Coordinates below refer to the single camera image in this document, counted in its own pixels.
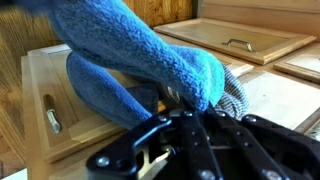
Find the wooden drawer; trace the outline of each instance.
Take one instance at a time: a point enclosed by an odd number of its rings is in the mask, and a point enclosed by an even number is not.
[[[93,143],[125,131],[116,123],[101,116],[83,103],[75,94],[67,73],[66,58],[71,52],[68,46],[54,46],[30,51],[22,61],[24,85],[24,114],[36,113],[42,154],[47,162],[66,157]],[[107,70],[124,87],[139,84],[132,77],[118,71]],[[45,110],[44,96],[54,101],[57,119],[62,126],[58,134],[52,132]]]
[[[320,44],[286,57],[274,69],[320,84]]]
[[[226,65],[234,76],[240,77],[248,72],[250,72],[253,69],[252,65],[243,63],[239,61],[236,57],[228,56],[226,54],[213,51],[210,49],[206,49],[204,47],[197,46],[195,44],[189,43],[187,41],[182,41],[180,39],[173,38],[171,36],[167,36],[164,34],[157,33],[159,37],[161,37],[165,42],[175,45],[181,45],[181,46],[187,46],[187,47],[193,47],[193,48],[200,48],[203,50],[208,51],[212,55],[214,55],[219,61],[221,61],[224,65]]]
[[[157,26],[164,33],[265,65],[316,39],[314,36],[198,18]]]

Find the metal drawer handle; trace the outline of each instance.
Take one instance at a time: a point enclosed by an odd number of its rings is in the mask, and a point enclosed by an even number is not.
[[[255,50],[252,49],[250,43],[248,43],[248,42],[246,42],[246,41],[239,40],[239,39],[230,39],[227,43],[222,43],[222,44],[223,44],[223,45],[230,46],[232,42],[246,45],[249,52],[254,52],[254,53],[257,52],[257,51],[255,51]]]

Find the drawer pull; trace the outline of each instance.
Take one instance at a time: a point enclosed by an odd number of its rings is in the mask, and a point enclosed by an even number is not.
[[[222,44],[226,45],[226,46],[230,46],[232,42],[239,43],[239,44],[242,44],[242,45],[246,45],[249,52],[253,52],[253,53],[257,52],[257,51],[252,49],[250,43],[248,43],[246,41],[239,40],[239,39],[230,39],[227,43],[222,43]]]
[[[49,94],[46,94],[43,96],[43,101],[44,101],[44,107],[46,109],[46,113],[48,116],[48,120],[52,128],[52,132],[54,134],[59,134],[61,132],[61,125],[58,122],[56,111],[54,109],[55,105],[54,105],[53,97]]]

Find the clamp jaw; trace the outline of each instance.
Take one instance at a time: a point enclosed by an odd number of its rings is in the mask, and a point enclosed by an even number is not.
[[[316,180],[320,142],[255,115],[179,111],[141,123],[86,166],[92,180]]]

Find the wood grain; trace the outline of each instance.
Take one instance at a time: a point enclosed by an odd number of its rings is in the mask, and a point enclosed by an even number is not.
[[[317,41],[320,40],[319,13],[204,4],[201,17],[308,34],[317,37]]]
[[[204,3],[305,13],[319,13],[320,10],[320,1],[317,0],[204,0]]]
[[[0,134],[0,179],[15,173],[23,165]]]
[[[23,76],[23,81],[30,81],[31,77],[31,70],[29,65],[29,59],[28,57],[22,58],[22,67],[23,67],[23,74],[26,76]],[[23,84],[23,95],[24,96],[34,96],[34,93],[32,91],[33,84]],[[115,137],[110,137],[107,140],[103,140],[102,142],[99,142],[95,144],[94,146],[91,146],[89,148],[86,148],[82,151],[79,151],[77,153],[74,153],[71,156],[68,156],[61,161],[57,161],[55,163],[46,163],[45,160],[40,154],[42,154],[42,148],[40,146],[41,144],[41,136],[40,136],[40,129],[37,123],[37,113],[35,106],[35,99],[34,98],[28,98],[26,101],[23,102],[25,109],[24,109],[24,120],[28,123],[25,123],[26,127],[26,146],[27,151],[27,165],[28,165],[28,179],[30,180],[43,180],[43,179],[49,179],[50,175],[58,173],[60,171],[63,171],[64,169],[69,169],[67,167],[77,164],[79,160],[82,162],[85,161],[87,157],[89,157],[92,153],[99,150],[103,146],[109,144],[113,140],[116,139],[116,137],[119,137],[119,135],[116,135]],[[77,173],[76,169],[71,168],[71,173],[75,172]],[[85,177],[85,174],[79,174],[77,177]]]
[[[320,44],[303,51],[292,53],[285,60],[275,64],[276,70],[320,84]]]
[[[15,8],[0,12],[0,131],[24,165],[20,57],[57,43],[44,17],[30,17]]]
[[[124,2],[150,27],[191,19],[191,0],[125,0]]]
[[[186,41],[182,41],[180,39],[176,39],[164,34],[160,34],[157,33],[159,37],[161,37],[165,42],[170,43],[170,44],[175,44],[175,45],[180,45],[180,46],[186,46],[186,47],[193,47],[193,48],[199,48],[199,49],[203,49],[209,53],[211,53],[212,55],[214,55],[219,61],[221,61],[224,65],[226,65],[232,72],[232,74],[235,77],[240,77],[244,74],[247,74],[248,72],[250,72],[253,69],[252,65],[243,63],[241,61],[239,61],[238,58],[236,57],[232,57],[232,56],[228,56],[226,54],[217,52],[217,51],[213,51],[204,47],[200,47],[197,46],[195,44],[186,42]]]
[[[156,26],[156,32],[164,33],[203,47],[265,65],[298,49],[316,37],[248,26],[207,18]],[[225,45],[231,39],[250,43],[254,51],[243,44]]]
[[[64,47],[61,48],[62,50],[56,47],[52,48],[56,49],[56,52],[43,53],[41,56],[29,56],[28,65],[30,66],[32,82],[31,79],[23,81],[24,84],[33,85],[33,96],[26,96],[24,100],[35,99],[34,108],[40,127],[42,156],[49,163],[123,131],[123,128],[118,124],[88,108],[76,96],[65,69],[66,58],[70,50],[65,51],[66,48]],[[117,77],[121,77],[124,86],[133,84],[125,77],[122,78],[119,72],[115,73],[115,78]],[[62,125],[62,131],[59,134],[51,133],[50,123],[48,123],[44,113],[42,101],[44,94],[50,94],[55,99],[57,105],[55,111]]]

